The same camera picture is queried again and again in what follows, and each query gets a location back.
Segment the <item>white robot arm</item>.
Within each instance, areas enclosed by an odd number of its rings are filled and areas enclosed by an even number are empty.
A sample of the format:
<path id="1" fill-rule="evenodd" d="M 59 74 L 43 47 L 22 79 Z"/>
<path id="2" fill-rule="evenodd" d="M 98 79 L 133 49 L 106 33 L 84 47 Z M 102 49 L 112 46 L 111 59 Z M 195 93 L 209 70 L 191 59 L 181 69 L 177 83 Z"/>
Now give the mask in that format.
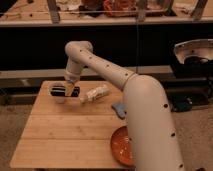
<path id="1" fill-rule="evenodd" d="M 88 41 L 66 44 L 66 80 L 80 79 L 85 66 L 123 92 L 136 171 L 185 171 L 167 96 L 161 83 L 93 54 Z"/>

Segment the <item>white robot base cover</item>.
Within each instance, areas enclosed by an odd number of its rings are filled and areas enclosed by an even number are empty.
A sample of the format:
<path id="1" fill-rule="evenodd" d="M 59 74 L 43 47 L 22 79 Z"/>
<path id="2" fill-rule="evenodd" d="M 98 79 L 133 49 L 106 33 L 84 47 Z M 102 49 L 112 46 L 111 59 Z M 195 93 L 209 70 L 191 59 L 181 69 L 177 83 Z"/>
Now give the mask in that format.
<path id="1" fill-rule="evenodd" d="M 213 39 L 194 39 L 174 45 L 173 52 L 180 64 L 188 58 L 198 57 L 213 60 Z"/>

